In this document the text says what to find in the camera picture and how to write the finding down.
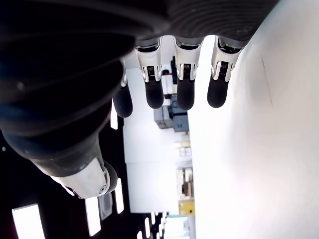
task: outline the robotic hand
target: robotic hand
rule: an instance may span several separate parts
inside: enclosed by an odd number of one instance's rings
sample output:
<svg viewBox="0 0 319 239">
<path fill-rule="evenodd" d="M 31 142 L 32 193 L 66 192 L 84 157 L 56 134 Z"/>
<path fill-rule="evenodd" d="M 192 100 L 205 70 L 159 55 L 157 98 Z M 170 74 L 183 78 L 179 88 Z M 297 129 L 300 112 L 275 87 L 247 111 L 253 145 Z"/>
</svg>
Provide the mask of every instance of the robotic hand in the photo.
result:
<svg viewBox="0 0 319 239">
<path fill-rule="evenodd" d="M 215 35 L 207 100 L 221 107 L 240 52 L 278 0 L 22 0 L 0 3 L 0 129 L 8 144 L 69 193 L 113 191 L 98 134 L 133 110 L 123 57 L 135 49 L 147 102 L 163 104 L 161 36 L 174 37 L 177 102 L 194 104 L 205 36 Z"/>
</svg>

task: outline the fluorescent light panel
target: fluorescent light panel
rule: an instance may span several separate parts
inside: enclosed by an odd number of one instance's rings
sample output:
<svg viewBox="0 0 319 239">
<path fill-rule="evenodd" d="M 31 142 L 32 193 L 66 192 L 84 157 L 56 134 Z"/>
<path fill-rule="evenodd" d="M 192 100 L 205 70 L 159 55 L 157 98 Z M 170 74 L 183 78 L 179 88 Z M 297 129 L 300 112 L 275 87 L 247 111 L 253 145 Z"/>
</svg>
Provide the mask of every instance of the fluorescent light panel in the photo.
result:
<svg viewBox="0 0 319 239">
<path fill-rule="evenodd" d="M 152 225 L 155 224 L 155 212 L 151 213 L 151 220 L 152 220 Z"/>
<path fill-rule="evenodd" d="M 146 238 L 150 238 L 151 231 L 150 231 L 150 220 L 149 220 L 149 218 L 145 218 L 145 233 L 146 233 Z"/>
<path fill-rule="evenodd" d="M 120 178 L 118 178 L 118 184 L 115 188 L 115 199 L 116 199 L 116 209 L 118 211 L 118 214 L 120 214 L 124 210 L 122 181 Z"/>
<path fill-rule="evenodd" d="M 138 233 L 138 239 L 143 239 L 143 236 L 142 236 L 142 232 L 141 232 L 141 231 L 139 231 L 139 233 Z"/>
<path fill-rule="evenodd" d="M 85 199 L 86 216 L 88 219 L 89 235 L 93 236 L 101 230 L 98 198 Z"/>
<path fill-rule="evenodd" d="M 111 111 L 111 128 L 118 129 L 118 114 L 116 113 L 113 100 L 112 100 L 112 111 Z"/>
<path fill-rule="evenodd" d="M 160 237 L 162 237 L 162 236 L 163 236 L 163 232 L 162 232 L 161 224 L 159 224 L 159 236 L 160 236 Z"/>
<path fill-rule="evenodd" d="M 169 237 L 169 239 L 190 239 L 189 236 L 185 236 L 185 237 L 176 237 L 176 238 L 172 238 L 172 237 Z"/>
<path fill-rule="evenodd" d="M 44 239 L 38 204 L 12 209 L 19 239 Z"/>
</svg>

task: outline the white plastic casing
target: white plastic casing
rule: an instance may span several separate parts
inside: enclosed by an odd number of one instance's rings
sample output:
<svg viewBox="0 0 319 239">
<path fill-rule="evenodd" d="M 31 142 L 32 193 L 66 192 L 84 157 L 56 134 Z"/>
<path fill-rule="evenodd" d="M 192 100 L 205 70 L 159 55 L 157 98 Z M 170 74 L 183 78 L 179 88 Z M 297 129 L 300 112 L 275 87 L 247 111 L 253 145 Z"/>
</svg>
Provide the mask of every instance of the white plastic casing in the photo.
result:
<svg viewBox="0 0 319 239">
<path fill-rule="evenodd" d="M 155 80 L 160 81 L 161 79 L 161 54 L 160 54 L 160 47 L 161 47 L 161 38 L 159 39 L 159 46 L 155 51 L 152 52 L 140 52 L 138 48 L 135 48 L 136 55 L 138 58 L 138 62 L 140 65 L 140 70 L 143 75 L 143 79 L 146 83 L 149 82 L 148 76 L 148 66 L 154 66 L 155 71 Z"/>
<path fill-rule="evenodd" d="M 97 158 L 94 158 L 84 169 L 66 177 L 51 178 L 64 188 L 73 189 L 80 198 L 92 198 L 105 194 L 110 188 L 110 175 L 103 172 Z"/>
<path fill-rule="evenodd" d="M 221 62 L 228 62 L 228 69 L 227 69 L 227 74 L 225 77 L 225 81 L 228 82 L 230 80 L 230 74 L 231 71 L 235 68 L 236 62 L 238 60 L 239 54 L 241 53 L 242 49 L 233 54 L 229 54 L 226 52 L 223 52 L 219 47 L 218 47 L 218 41 L 219 37 L 215 36 L 215 44 L 213 48 L 213 55 L 211 57 L 211 74 L 214 80 L 218 80 L 219 72 L 220 72 L 220 67 L 221 67 Z"/>
<path fill-rule="evenodd" d="M 175 61 L 176 61 L 177 77 L 180 80 L 183 80 L 184 64 L 190 64 L 191 65 L 190 79 L 195 80 L 202 42 L 196 49 L 186 50 L 178 46 L 176 42 L 176 38 L 174 37 L 174 46 L 175 46 Z"/>
<path fill-rule="evenodd" d="M 122 76 L 122 79 L 121 79 L 121 86 L 122 87 L 125 87 L 126 84 L 128 83 L 128 79 L 126 77 L 126 67 L 125 67 L 125 61 L 123 58 L 120 59 L 122 65 L 123 65 L 123 76 Z"/>
</svg>

